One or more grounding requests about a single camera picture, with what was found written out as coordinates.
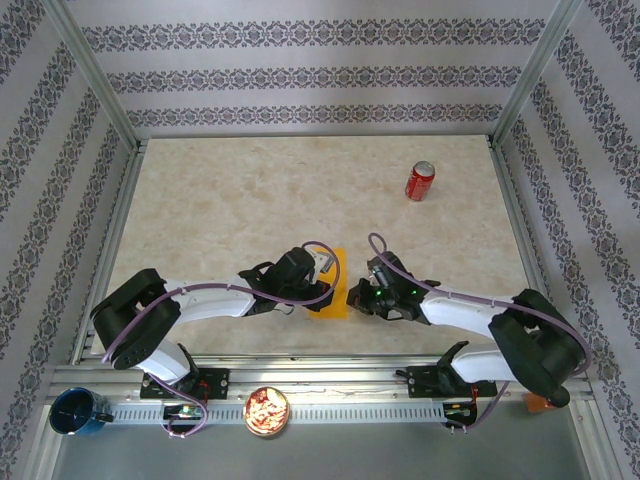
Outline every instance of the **cable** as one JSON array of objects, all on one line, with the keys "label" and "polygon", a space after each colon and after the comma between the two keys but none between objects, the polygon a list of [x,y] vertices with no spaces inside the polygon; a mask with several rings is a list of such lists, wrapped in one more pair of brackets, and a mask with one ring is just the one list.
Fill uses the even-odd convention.
[{"label": "cable", "polygon": [[484,412],[482,412],[480,417],[471,425],[465,425],[462,422],[459,422],[457,420],[452,420],[450,418],[447,418],[447,423],[451,423],[452,425],[460,427],[465,434],[469,430],[473,430],[474,428],[477,428],[478,425],[480,425],[482,422],[484,422],[487,419],[487,417],[491,414],[493,409],[496,408],[496,405],[498,404],[498,402],[500,401],[504,393],[507,391],[508,386],[509,386],[509,382],[504,382],[504,385],[502,385],[502,388],[500,389],[498,394],[495,397],[493,397],[493,399],[491,400],[491,403],[489,403],[489,405],[487,405],[487,408],[484,409]]},{"label": "cable", "polygon": [[[424,288],[425,290],[427,290],[429,292],[433,292],[433,293],[436,293],[436,294],[439,294],[439,295],[443,295],[443,296],[446,296],[446,297],[449,297],[449,298],[457,298],[459,300],[464,300],[464,301],[467,301],[467,302],[478,303],[480,305],[491,305],[491,306],[494,306],[494,307],[511,308],[513,310],[519,310],[521,312],[527,313],[529,315],[534,315],[534,316],[540,318],[541,320],[549,322],[553,326],[558,327],[559,329],[561,329],[561,330],[565,331],[566,333],[568,333],[569,335],[571,335],[571,337],[578,343],[578,345],[580,345],[580,347],[584,351],[584,361],[582,362],[582,365],[580,365],[573,372],[573,376],[580,375],[581,373],[584,373],[591,366],[591,362],[593,360],[593,352],[591,351],[591,348],[589,348],[589,345],[587,344],[585,339],[582,338],[582,336],[578,332],[576,332],[571,326],[569,326],[569,325],[567,325],[565,323],[562,323],[557,318],[554,318],[551,315],[547,315],[546,313],[534,310],[533,308],[524,307],[522,305],[517,305],[515,303],[503,302],[501,300],[492,300],[490,298],[478,297],[478,296],[469,295],[469,294],[466,294],[466,293],[449,292],[447,290],[442,290],[440,288],[432,287],[431,285],[428,285],[428,284],[426,284],[424,282],[421,282],[420,280],[412,277],[408,273],[403,272],[402,270],[400,270],[398,267],[393,265],[389,260],[387,260],[382,255],[383,252],[387,251],[387,242],[382,237],[382,235],[380,235],[379,233],[376,233],[376,232],[371,232],[369,234],[368,239],[369,239],[369,245],[371,245],[371,248],[375,252],[376,256],[387,267],[389,267],[391,270],[393,270],[395,273],[397,273],[401,277],[409,280],[410,282],[414,283],[415,285],[418,285],[421,288]],[[380,250],[378,250],[378,247],[376,247],[376,244],[374,243],[374,239],[380,240],[380,242],[382,242],[382,252]]]},{"label": "cable", "polygon": [[194,433],[197,433],[199,430],[204,428],[204,426],[207,424],[207,421],[209,420],[209,410],[207,408],[206,401],[203,402],[202,400],[198,400],[196,397],[192,397],[191,395],[188,395],[186,393],[181,392],[180,390],[178,390],[176,388],[173,388],[167,382],[165,382],[163,380],[160,380],[158,377],[156,377],[155,375],[153,375],[151,373],[149,374],[149,377],[152,378],[153,381],[155,381],[158,385],[160,385],[166,391],[173,393],[177,397],[184,398],[188,402],[195,403],[202,410],[202,418],[200,418],[200,421],[196,425],[194,425],[194,427],[191,430],[188,430],[188,431],[186,431],[184,433],[175,433],[171,429],[171,425],[173,424],[173,420],[174,419],[172,418],[171,420],[169,420],[169,423],[167,424],[166,427],[164,425],[162,426],[167,431],[167,433],[169,433],[169,436],[171,436],[171,437],[176,436],[176,437],[180,437],[180,438],[186,438],[186,437],[189,437],[189,436],[193,435]]},{"label": "cable", "polygon": [[[290,300],[287,298],[281,298],[281,297],[276,297],[274,295],[269,295],[267,293],[263,293],[260,292],[258,290],[254,290],[252,288],[246,288],[246,287],[241,287],[239,285],[228,285],[226,283],[198,283],[198,284],[194,284],[194,285],[188,285],[186,287],[183,288],[176,288],[175,290],[171,290],[170,292],[167,292],[161,296],[159,296],[158,298],[156,298],[154,301],[152,301],[149,305],[147,305],[140,313],[138,313],[133,320],[131,320],[131,322],[129,322],[129,324],[122,329],[122,331],[120,332],[120,334],[113,340],[113,342],[111,342],[111,345],[109,345],[109,348],[106,349],[103,357],[102,357],[102,363],[108,363],[111,361],[111,356],[113,355],[113,352],[116,351],[116,349],[122,344],[122,342],[127,338],[127,335],[142,321],[142,319],[148,315],[148,313],[153,310],[159,303],[165,301],[168,298],[174,297],[176,295],[180,295],[184,292],[191,292],[191,291],[195,291],[195,290],[205,290],[205,289],[210,289],[210,288],[220,288],[220,289],[225,289],[225,290],[234,290],[237,292],[244,292],[244,293],[249,293],[252,295],[256,295],[262,298],[266,298],[267,300],[271,300],[277,303],[284,303],[286,305],[297,305],[297,306],[305,306],[305,305],[313,305],[314,303],[318,303],[321,302],[322,300],[324,300],[325,298],[327,298],[329,295],[331,295],[331,293],[333,293],[333,291],[335,290],[336,286],[338,285],[338,280],[340,280],[340,260],[338,259],[338,256],[336,255],[336,253],[331,249],[331,247],[329,247],[328,245],[325,245],[322,242],[318,242],[318,241],[309,241],[309,242],[305,242],[302,244],[302,248],[305,248],[307,246],[310,245],[317,245],[319,247],[324,248],[325,250],[327,250],[327,252],[329,252],[329,254],[333,257],[333,261],[335,262],[336,265],[336,278],[334,279],[333,283],[331,284],[331,286],[329,287],[329,289],[324,292],[322,295],[320,295],[318,298],[312,299],[312,300]],[[169,421],[169,423],[167,424],[167,427],[163,428],[169,433],[170,436],[179,436],[180,438],[186,438],[188,436],[193,435],[194,433],[198,432],[200,429],[202,429],[207,421],[209,420],[209,410],[207,409],[207,404],[206,402],[202,402],[200,400],[198,400],[195,397],[192,397],[191,395],[188,395],[186,393],[180,392],[179,390],[173,388],[171,385],[169,385],[167,382],[159,379],[158,377],[156,377],[155,375],[149,374],[149,377],[151,377],[158,385],[160,385],[162,388],[164,388],[165,390],[167,390],[168,392],[171,392],[173,395],[176,395],[178,397],[181,397],[189,402],[192,402],[196,405],[198,405],[201,409],[202,409],[202,418],[200,419],[200,422],[198,422],[191,430],[184,432],[184,433],[180,433],[177,434],[175,432],[173,432],[173,430],[171,429],[171,425],[173,423],[173,419]]]}]

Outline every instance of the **black mount bracket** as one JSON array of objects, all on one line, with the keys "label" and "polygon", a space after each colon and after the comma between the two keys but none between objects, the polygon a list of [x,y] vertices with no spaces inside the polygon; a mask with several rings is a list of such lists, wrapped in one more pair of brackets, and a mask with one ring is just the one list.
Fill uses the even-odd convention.
[{"label": "black mount bracket", "polygon": [[[228,368],[198,368],[198,382],[193,385],[189,391],[185,391],[187,395],[197,398],[198,400],[204,400],[207,396],[208,400],[226,400],[227,393],[229,391],[229,369]],[[207,389],[201,382],[206,383],[209,386]],[[154,380],[152,380],[148,374],[144,374],[142,377],[142,385],[140,386],[140,398],[144,400],[170,400],[173,398],[180,399],[180,397],[174,396],[171,392],[166,391]]]},{"label": "black mount bracket", "polygon": [[[396,370],[396,375],[407,379],[409,398],[471,398],[471,385],[456,385],[453,391],[443,389],[438,384],[438,367],[436,365],[407,367],[406,371]],[[498,394],[496,384],[482,381],[474,384],[478,389],[478,397],[495,397]]]},{"label": "black mount bracket", "polygon": [[[466,340],[456,343],[435,365],[396,370],[397,376],[407,380],[409,398],[471,397],[473,386],[462,380],[451,366],[453,357],[468,344]],[[482,381],[474,385],[478,397],[495,397],[498,394],[493,382]]]}]

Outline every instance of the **patterned wallpaper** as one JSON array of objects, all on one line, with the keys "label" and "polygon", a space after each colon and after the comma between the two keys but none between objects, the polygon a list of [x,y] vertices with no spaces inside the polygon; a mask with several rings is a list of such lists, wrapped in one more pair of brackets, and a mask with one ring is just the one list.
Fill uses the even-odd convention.
[{"label": "patterned wallpaper", "polygon": [[503,149],[546,288],[594,350],[625,478],[640,478],[639,52],[637,4],[583,3]]},{"label": "patterned wallpaper", "polygon": [[128,152],[35,0],[0,1],[0,479],[67,363]]},{"label": "patterned wallpaper", "polygon": [[556,0],[70,1],[141,137],[490,133]]}]

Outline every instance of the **metal can lid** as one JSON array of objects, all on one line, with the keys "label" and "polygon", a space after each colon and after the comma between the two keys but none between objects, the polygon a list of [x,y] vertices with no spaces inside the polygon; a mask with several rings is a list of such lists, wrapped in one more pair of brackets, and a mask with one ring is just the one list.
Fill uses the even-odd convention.
[{"label": "metal can lid", "polygon": [[418,175],[422,177],[430,177],[432,175],[435,175],[436,173],[435,167],[426,160],[416,163],[413,166],[413,169]]}]

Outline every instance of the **metal frame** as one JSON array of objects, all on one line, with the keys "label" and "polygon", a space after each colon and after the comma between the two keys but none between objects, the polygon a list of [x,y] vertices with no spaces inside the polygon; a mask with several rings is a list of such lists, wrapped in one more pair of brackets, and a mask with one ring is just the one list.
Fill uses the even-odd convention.
[{"label": "metal frame", "polygon": [[[127,216],[129,215],[129,208],[131,207],[131,201],[133,200],[133,193],[138,182],[138,175],[140,174],[143,159],[144,153],[140,153],[138,149],[134,149],[131,152],[123,180],[123,187],[120,189],[118,199],[116,200],[115,212],[111,220],[111,225],[109,225],[109,231],[107,232],[100,260],[98,261],[96,277],[87,299],[87,305],[96,305],[98,300],[103,299],[107,293],[111,272],[113,271],[118,248],[120,247],[120,240],[127,222]],[[85,309],[84,316],[80,323],[78,338],[73,348],[71,363],[78,364],[82,358],[87,333],[91,324],[90,314],[90,309]]]},{"label": "metal frame", "polygon": [[513,88],[502,113],[498,118],[498,123],[493,131],[493,147],[502,145],[509,130],[518,118],[518,114],[527,97],[535,87],[542,70],[547,65],[553,51],[560,43],[560,38],[569,26],[582,0],[560,0],[555,11],[551,15],[547,27],[542,32],[540,41],[533,49],[531,57],[522,70],[522,74]]},{"label": "metal frame", "polygon": [[[500,146],[516,121],[527,97],[580,3],[581,0],[560,0],[540,41],[523,69],[523,73],[498,119],[493,134],[487,138],[488,148],[491,152],[527,280],[533,288],[540,291],[545,291],[544,282],[535,261],[524,217],[518,208],[513,185],[506,172]],[[120,136],[132,150],[129,166],[125,173],[124,188],[121,189],[117,200],[116,211],[109,227],[106,244],[96,271],[94,286],[89,296],[89,304],[91,305],[106,294],[147,140],[140,142],[137,137],[126,112],[120,105],[106,75],[101,70],[64,0],[43,0],[43,5]],[[91,335],[89,312],[86,312],[74,348],[72,365],[60,366],[55,370],[25,468],[25,479],[49,479],[54,472],[63,437],[48,428],[48,414],[53,399],[66,388],[84,385],[105,395],[113,405],[126,406],[131,410],[148,408],[150,405],[161,405],[160,401],[139,400],[139,388],[142,380],[140,371],[115,371],[110,367],[104,367],[96,358],[83,358],[85,345]],[[222,403],[217,401],[212,403],[213,409],[216,405],[236,407],[244,401],[248,393],[265,384],[278,386],[287,394],[292,405],[359,405],[366,409],[379,405],[403,405],[407,402],[409,404],[412,401],[416,402],[408,398],[406,384],[395,379],[393,373],[397,368],[435,363],[438,357],[381,355],[297,358],[225,356],[217,358],[196,355],[194,359],[202,366],[224,367],[230,368],[232,371],[229,400]],[[567,382],[567,388],[572,394],[571,414],[590,474],[593,478],[620,478],[620,468],[607,437],[598,406],[593,399],[591,385],[586,378],[579,378]],[[525,393],[525,390],[520,385],[512,384],[504,400],[520,400],[521,393]],[[422,405],[428,402],[425,399],[419,401]]]},{"label": "metal frame", "polygon": [[[300,423],[345,423],[344,419],[331,415],[332,411],[356,410],[363,412],[362,421],[346,423],[372,423],[378,421],[376,411],[394,410],[416,412],[420,409],[437,411],[441,402],[430,399],[410,399],[404,379],[395,376],[396,369],[412,365],[433,365],[440,357],[432,355],[376,355],[376,356],[194,356],[203,367],[228,368],[229,390],[227,400],[211,402],[212,412],[234,412],[245,402],[248,395],[265,384],[281,390],[293,408],[300,411],[329,412],[317,421]],[[178,400],[140,400],[142,372],[139,370],[113,370],[98,359],[87,360],[80,365],[65,365],[56,368],[46,397],[32,445],[25,480],[50,479],[57,461],[63,436],[48,428],[51,403],[68,388],[83,386],[107,397],[115,410],[131,412],[122,415],[118,423],[135,425],[149,422],[136,421],[136,412],[161,408],[162,405],[181,403]],[[592,398],[591,386],[586,379],[569,380],[565,386],[574,401],[585,402]],[[518,384],[511,384],[503,397],[505,401],[521,401],[527,391]],[[439,421],[430,415],[403,418],[404,423]],[[239,423],[230,418],[221,423]]]},{"label": "metal frame", "polygon": [[67,48],[78,62],[87,82],[95,92],[100,104],[104,107],[111,122],[118,130],[120,138],[128,149],[138,146],[140,139],[133,129],[131,120],[120,105],[118,96],[113,91],[107,76],[102,71],[82,30],[69,11],[65,0],[42,0],[42,6],[51,18],[58,33],[62,36]]}]

